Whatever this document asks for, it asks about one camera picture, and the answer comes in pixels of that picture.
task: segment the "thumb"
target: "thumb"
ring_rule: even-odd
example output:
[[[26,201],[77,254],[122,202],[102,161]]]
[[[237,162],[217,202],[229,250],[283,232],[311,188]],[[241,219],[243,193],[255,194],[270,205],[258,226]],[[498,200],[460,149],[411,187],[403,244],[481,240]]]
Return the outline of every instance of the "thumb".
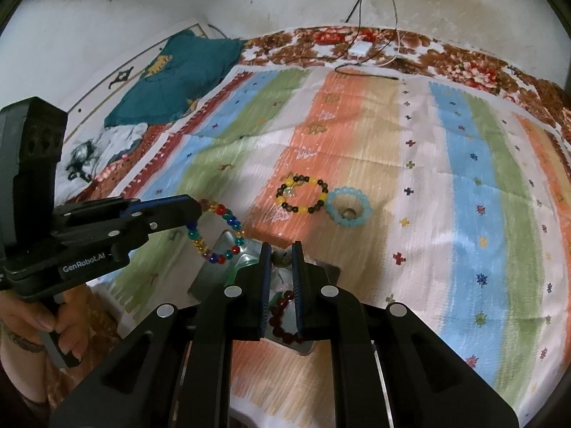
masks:
[[[28,325],[36,328],[36,330],[54,331],[55,317],[43,304],[20,302],[18,306],[20,310],[14,311],[14,315],[19,316]]]

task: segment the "yellow and black beaded bracelet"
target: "yellow and black beaded bracelet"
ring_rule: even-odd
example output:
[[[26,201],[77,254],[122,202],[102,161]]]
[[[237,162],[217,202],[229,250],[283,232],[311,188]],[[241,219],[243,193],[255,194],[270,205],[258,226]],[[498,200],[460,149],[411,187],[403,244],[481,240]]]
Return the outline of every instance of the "yellow and black beaded bracelet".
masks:
[[[317,203],[315,205],[307,207],[307,206],[292,206],[288,204],[285,194],[288,194],[287,190],[291,189],[294,184],[299,183],[309,183],[310,185],[319,185],[322,188],[322,192],[319,195]],[[288,178],[281,186],[278,188],[278,192],[276,193],[276,204],[279,204],[284,208],[287,212],[299,212],[301,214],[313,214],[314,212],[320,210],[324,205],[325,201],[327,200],[327,193],[329,190],[327,189],[327,184],[321,180],[314,177],[308,177],[307,175],[298,175],[296,174],[294,177]]]

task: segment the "green stripe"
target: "green stripe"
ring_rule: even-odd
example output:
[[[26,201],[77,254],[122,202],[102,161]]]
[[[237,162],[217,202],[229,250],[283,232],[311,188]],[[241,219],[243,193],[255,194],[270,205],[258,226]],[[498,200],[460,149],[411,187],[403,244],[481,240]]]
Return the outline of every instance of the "green stripe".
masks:
[[[190,194],[194,198],[215,200],[224,189],[236,184],[240,178],[238,170],[258,142],[257,138],[240,139],[240,136],[255,136],[261,133],[308,75],[309,71],[284,70],[260,89],[232,124],[213,140],[212,146],[196,155],[192,164],[185,169],[176,194]],[[234,167],[221,172],[219,167],[222,164],[231,164]],[[128,312],[138,306],[144,308],[155,289],[151,285],[152,276],[162,272],[168,263],[172,262],[172,256],[181,241],[169,241],[171,232],[172,230],[151,235],[149,241],[132,255],[131,263],[115,278],[111,294]],[[188,243],[186,235],[183,237],[182,243]],[[142,318],[138,311],[135,319]]]
[[[507,148],[502,130],[487,102],[468,94],[465,96],[476,127],[492,153],[496,184],[501,191],[509,311],[494,388],[513,407],[523,395],[535,364],[544,282],[541,241],[529,184]]]

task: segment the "teal pillow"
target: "teal pillow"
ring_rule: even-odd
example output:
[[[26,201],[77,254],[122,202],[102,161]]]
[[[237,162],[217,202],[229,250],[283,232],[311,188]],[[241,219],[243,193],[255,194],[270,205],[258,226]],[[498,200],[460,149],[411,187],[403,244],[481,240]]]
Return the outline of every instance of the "teal pillow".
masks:
[[[173,35],[105,118],[105,127],[177,120],[226,76],[238,62],[243,44],[203,39],[190,29]]]

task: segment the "gray tray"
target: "gray tray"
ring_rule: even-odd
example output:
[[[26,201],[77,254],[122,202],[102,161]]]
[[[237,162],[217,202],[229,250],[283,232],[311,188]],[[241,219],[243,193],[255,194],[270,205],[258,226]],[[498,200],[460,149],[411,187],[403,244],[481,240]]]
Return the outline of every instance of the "gray tray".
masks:
[[[234,246],[234,244],[232,232],[226,230],[220,235],[218,241],[216,241],[213,251],[216,253],[223,253],[230,247]],[[196,279],[192,285],[190,285],[188,293],[197,301],[204,301],[217,285],[231,285],[234,282],[236,272],[239,269],[248,265],[257,264],[261,251],[262,241],[255,240],[253,238],[246,238],[246,242],[242,246],[240,254],[235,255],[225,264],[211,264],[205,261],[201,270],[198,272]],[[285,291],[293,290],[291,265],[289,264],[286,266],[288,264],[288,260],[291,259],[290,248],[283,250],[276,246],[272,246],[272,252],[273,271],[270,282],[269,307],[275,305],[276,301]],[[305,257],[305,261],[323,267],[327,273],[330,283],[333,285],[337,283],[339,275],[341,274],[339,267],[311,260],[307,256]],[[282,316],[282,328],[291,334],[295,334],[296,331],[298,331],[293,304],[288,305],[284,310],[284,315]],[[273,336],[272,327],[270,325],[267,325],[266,327],[265,337],[303,355],[309,354],[313,346],[313,341],[304,341],[303,343],[293,342],[292,344],[287,345],[281,339]]]

